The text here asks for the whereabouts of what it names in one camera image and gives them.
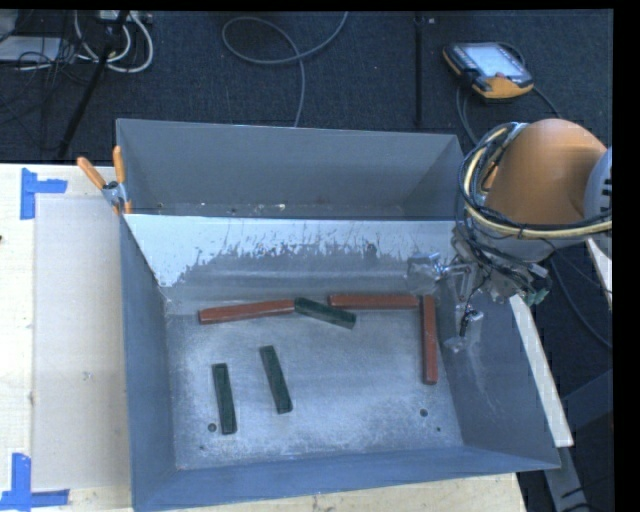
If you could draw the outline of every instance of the handheld device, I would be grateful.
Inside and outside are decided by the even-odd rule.
[[[505,101],[533,89],[533,77],[500,43],[454,43],[444,47],[447,64],[488,101]]]

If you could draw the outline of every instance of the black cable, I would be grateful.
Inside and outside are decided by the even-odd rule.
[[[569,258],[567,258],[564,254],[562,254],[561,251],[558,251],[558,249],[556,248],[555,245],[553,245],[549,240],[545,239],[545,238],[541,238],[540,240],[542,240],[543,242],[546,242],[547,244],[549,244],[551,246],[551,248],[553,249],[553,253],[551,253],[549,255],[549,257],[551,256],[558,256],[560,258],[562,258],[564,261],[567,262],[567,264],[573,269],[575,270],[578,274],[580,274],[582,277],[584,277],[587,282],[589,284],[592,284],[593,286],[597,287],[599,290],[604,290],[606,293],[608,293],[609,295],[613,295],[613,291],[609,290],[608,288],[606,288],[605,286],[603,286],[602,283],[594,280],[591,278],[591,276],[588,276],[587,274],[585,274],[582,270],[580,270],[574,263],[573,261],[571,261]]]
[[[582,484],[582,489],[585,490],[589,487],[593,487],[594,485],[597,485],[601,482],[604,482],[605,480],[612,480],[614,478],[613,473],[609,473],[607,475],[604,476],[600,476],[598,478],[593,478],[591,479],[588,483],[583,483]]]
[[[514,282],[516,282],[521,289],[528,290],[529,292],[534,292],[535,293],[536,290],[531,286],[531,284],[526,280],[525,277],[523,277],[521,274],[519,274],[518,272],[516,272],[515,270],[513,270],[513,269],[511,269],[509,267],[506,267],[504,265],[499,265],[494,260],[489,258],[486,255],[486,253],[487,252],[488,253],[492,253],[495,256],[498,256],[498,257],[503,258],[503,259],[505,259],[507,261],[510,261],[511,263],[515,264],[516,266],[523,267],[524,269],[528,268],[528,264],[526,262],[522,261],[522,260],[519,260],[519,259],[515,258],[514,256],[505,254],[502,251],[499,251],[498,249],[495,249],[493,247],[489,247],[489,246],[487,246],[485,244],[482,244],[478,240],[476,240],[475,237],[473,236],[473,231],[469,230],[469,228],[465,224],[465,222],[460,220],[459,208],[458,208],[458,194],[456,194],[454,208],[455,208],[455,211],[454,211],[455,229],[458,232],[458,234],[460,235],[460,237],[462,237],[462,239],[469,246],[469,249],[471,250],[473,256],[475,257],[476,261],[480,265],[480,269],[483,272],[485,272],[485,276],[484,276],[484,279],[483,279],[483,281],[481,283],[481,286],[484,285],[484,283],[486,282],[486,279],[491,276],[492,272],[496,271],[496,272],[498,272],[498,273],[510,278]]]
[[[71,144],[71,140],[73,139],[73,136],[76,132],[76,129],[78,128],[78,125],[80,124],[80,120],[84,115],[84,111],[87,108],[89,100],[91,99],[91,96],[93,95],[93,92],[96,86],[98,85],[98,80],[100,79],[102,72],[104,71],[107,65],[109,54],[111,53],[111,50],[113,49],[113,45],[114,45],[113,39],[120,34],[120,31],[122,30],[122,27],[124,26],[128,16],[129,16],[128,9],[119,11],[118,17],[116,18],[116,21],[113,25],[113,31],[107,30],[107,41],[102,49],[100,61],[96,65],[96,68],[93,74],[91,75],[91,79],[89,80],[89,84],[85,88],[82,98],[80,99],[80,102],[78,103],[76,109],[74,110],[73,115],[71,116],[71,120],[67,125],[67,129],[65,130],[65,133],[62,136],[62,139],[60,140],[58,154],[57,154],[57,158],[59,160],[62,160],[62,158],[65,156],[65,153],[67,152],[67,149],[69,148],[69,145]]]
[[[471,126],[469,125],[469,121],[467,120],[467,114],[466,114],[467,100],[469,99],[469,95],[471,93],[469,93],[469,95],[467,95],[467,97],[465,98],[464,105],[461,103],[462,101],[461,94],[462,94],[462,85],[458,85],[456,89],[456,110],[458,111],[458,117],[462,122],[462,127],[467,133],[467,137],[471,139],[471,143],[475,146],[478,143],[478,139],[476,138],[475,134],[471,130]]]
[[[416,118],[415,124],[418,129],[422,128],[422,32],[425,17],[422,11],[416,11],[413,18],[415,27],[415,83],[416,83]]]
[[[2,96],[1,94],[0,94],[0,101],[2,101],[2,103],[5,105],[5,108],[12,114],[13,118],[16,121],[18,121],[18,123],[20,124],[20,126],[22,127],[24,132],[27,134],[29,139],[31,139],[31,142],[33,142],[36,146],[38,146],[40,148],[40,150],[54,150],[54,149],[57,149],[58,146],[54,146],[54,147],[51,147],[51,148],[42,147],[42,144],[36,139],[35,135],[33,135],[29,131],[29,128],[27,127],[27,125],[22,121],[22,119],[20,119],[20,116],[15,113],[15,111],[13,110],[11,105],[9,103],[7,103],[7,100],[5,100],[4,96]]]
[[[26,90],[27,87],[31,84],[31,82],[33,81],[33,79],[35,78],[35,73],[32,74],[29,79],[27,80],[27,82],[22,86],[22,89],[20,89],[20,91],[18,91],[18,93],[13,96],[12,98],[9,98],[8,100],[6,100],[8,103],[14,103],[15,101],[18,100],[18,98],[20,98],[20,96],[22,96]]]
[[[556,280],[558,282],[558,285],[560,286],[560,289],[562,290],[562,293],[564,294],[565,298],[567,299],[567,302],[569,303],[569,305],[571,306],[571,309],[573,309],[573,312],[576,314],[576,316],[578,317],[578,319],[582,322],[582,324],[587,328],[587,330],[593,335],[593,337],[598,340],[604,347],[606,347],[609,351],[613,351],[613,344],[609,343],[608,340],[606,340],[603,336],[601,336],[592,326],[591,324],[587,321],[587,319],[583,316],[583,314],[580,312],[580,310],[578,309],[578,306],[576,305],[576,303],[573,301],[573,299],[571,298],[571,293],[569,292],[568,288],[566,287],[566,285],[564,284],[564,281],[562,279],[562,276],[560,275],[560,273],[558,272],[558,269],[555,265],[555,262],[553,260],[549,260],[549,264],[551,265],[551,269],[553,270],[553,273],[556,277]]]
[[[538,86],[533,87],[533,92],[535,92],[538,96],[540,96],[547,103],[547,105],[549,105],[549,107],[551,108],[551,110],[553,111],[553,113],[558,119],[562,119],[562,115],[560,115],[560,112],[558,112],[558,109],[556,108],[556,106],[545,94],[543,94],[543,92],[540,90]]]
[[[12,115],[11,117],[9,117],[7,119],[1,120],[0,121],[0,126],[2,126],[3,124],[9,123],[11,121],[14,121],[14,120],[18,119],[19,117],[24,117],[25,115],[30,114],[34,110],[36,110],[38,108],[41,108],[46,102],[48,102],[51,99],[51,97],[53,96],[53,93],[58,89],[58,87],[60,87],[60,83],[57,86],[52,87],[47,92],[45,97],[41,101],[39,101],[38,103],[25,108],[22,112],[20,112],[18,114]]]

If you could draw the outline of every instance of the metal bracket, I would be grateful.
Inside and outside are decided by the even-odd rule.
[[[120,208],[129,201],[129,195],[127,194],[127,189],[125,188],[124,183],[112,181],[108,185],[102,187],[100,191],[111,206],[117,206]]]

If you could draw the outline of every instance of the dark green block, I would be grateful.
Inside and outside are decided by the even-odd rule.
[[[238,430],[238,426],[236,424],[236,410],[233,406],[229,369],[226,364],[222,363],[214,364],[211,367],[211,370],[213,372],[213,382],[216,388],[216,398],[218,401],[218,413],[220,415],[222,434],[233,434]]]
[[[356,315],[354,313],[327,306],[321,302],[305,299],[303,297],[295,299],[294,308],[298,313],[310,316],[317,320],[329,322],[334,325],[339,325],[346,329],[353,329],[353,326],[356,324]]]
[[[293,403],[289,396],[289,389],[284,380],[284,374],[282,373],[282,367],[280,366],[280,360],[278,359],[275,348],[271,345],[261,347],[260,357],[262,358],[264,371],[269,380],[269,387],[271,388],[271,394],[273,395],[278,414],[291,412],[293,410]]]

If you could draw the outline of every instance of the screen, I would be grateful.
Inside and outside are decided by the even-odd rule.
[[[517,68],[505,55],[493,46],[465,46],[466,54],[478,65],[484,76],[495,76],[503,73],[506,76],[521,75]]]

